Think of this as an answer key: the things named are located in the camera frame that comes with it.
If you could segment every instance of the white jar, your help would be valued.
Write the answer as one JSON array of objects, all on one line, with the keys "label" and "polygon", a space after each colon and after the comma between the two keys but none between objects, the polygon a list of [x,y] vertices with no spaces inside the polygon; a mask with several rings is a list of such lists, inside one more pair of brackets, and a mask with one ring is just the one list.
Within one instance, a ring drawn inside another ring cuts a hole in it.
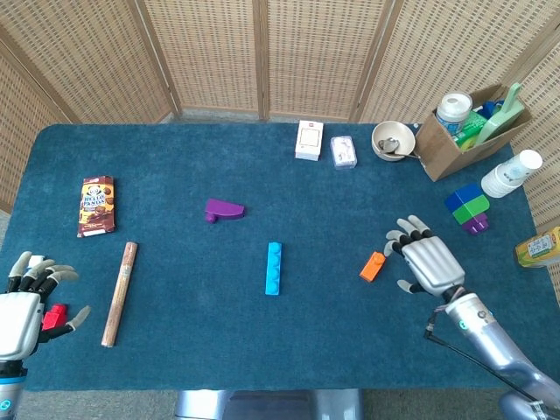
[{"label": "white jar", "polygon": [[473,108],[473,99],[463,92],[446,94],[437,106],[436,118],[449,134],[455,136],[465,125],[465,120]]}]

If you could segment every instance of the blue block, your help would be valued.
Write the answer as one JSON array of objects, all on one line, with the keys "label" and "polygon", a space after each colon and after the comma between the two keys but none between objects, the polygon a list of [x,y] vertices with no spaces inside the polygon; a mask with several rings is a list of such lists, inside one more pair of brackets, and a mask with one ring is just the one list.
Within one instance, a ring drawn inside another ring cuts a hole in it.
[{"label": "blue block", "polygon": [[282,243],[269,242],[269,260],[266,266],[267,295],[280,294],[280,262],[282,260]]},{"label": "blue block", "polygon": [[484,195],[477,184],[469,184],[459,188],[456,192],[445,199],[445,205],[450,212],[454,212],[471,200],[476,199],[480,195]]}]

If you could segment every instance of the orange lego brick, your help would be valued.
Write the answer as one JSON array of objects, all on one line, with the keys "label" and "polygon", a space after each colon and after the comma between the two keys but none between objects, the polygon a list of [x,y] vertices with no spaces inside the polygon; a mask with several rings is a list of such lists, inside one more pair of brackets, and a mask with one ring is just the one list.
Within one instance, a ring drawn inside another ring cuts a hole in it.
[{"label": "orange lego brick", "polygon": [[381,252],[375,251],[370,257],[369,261],[367,261],[366,266],[360,273],[360,277],[366,280],[367,282],[373,282],[379,270],[382,269],[383,264],[385,263],[385,255]]}]

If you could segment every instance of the wicker screen panel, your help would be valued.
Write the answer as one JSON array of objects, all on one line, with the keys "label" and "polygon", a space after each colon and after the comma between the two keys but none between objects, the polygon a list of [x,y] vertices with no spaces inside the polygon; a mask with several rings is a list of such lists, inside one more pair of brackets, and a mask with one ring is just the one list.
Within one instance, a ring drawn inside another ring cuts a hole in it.
[{"label": "wicker screen panel", "polygon": [[184,107],[255,111],[251,0],[145,0]]},{"label": "wicker screen panel", "polygon": [[382,0],[269,0],[270,113],[348,118]]},{"label": "wicker screen panel", "polygon": [[170,112],[126,2],[5,0],[0,24],[83,122]]},{"label": "wicker screen panel", "polygon": [[516,152],[535,149],[542,169],[524,185],[535,224],[560,217],[560,44],[523,81],[521,98],[535,119],[512,141]]},{"label": "wicker screen panel", "polygon": [[446,92],[494,84],[557,8],[550,0],[404,2],[361,120],[419,123]]},{"label": "wicker screen panel", "polygon": [[37,134],[60,119],[0,56],[0,209],[10,212]]},{"label": "wicker screen panel", "polygon": [[550,278],[552,278],[552,286],[556,293],[556,301],[560,305],[560,262],[549,266]]}]

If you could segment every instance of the red block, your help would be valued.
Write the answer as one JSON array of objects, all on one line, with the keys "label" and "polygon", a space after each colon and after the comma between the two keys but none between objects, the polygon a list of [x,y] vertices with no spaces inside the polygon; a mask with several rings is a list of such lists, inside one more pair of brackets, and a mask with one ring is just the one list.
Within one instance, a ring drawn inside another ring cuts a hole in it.
[{"label": "red block", "polygon": [[43,330],[50,330],[55,326],[63,326],[67,322],[67,306],[54,304],[43,318]]}]

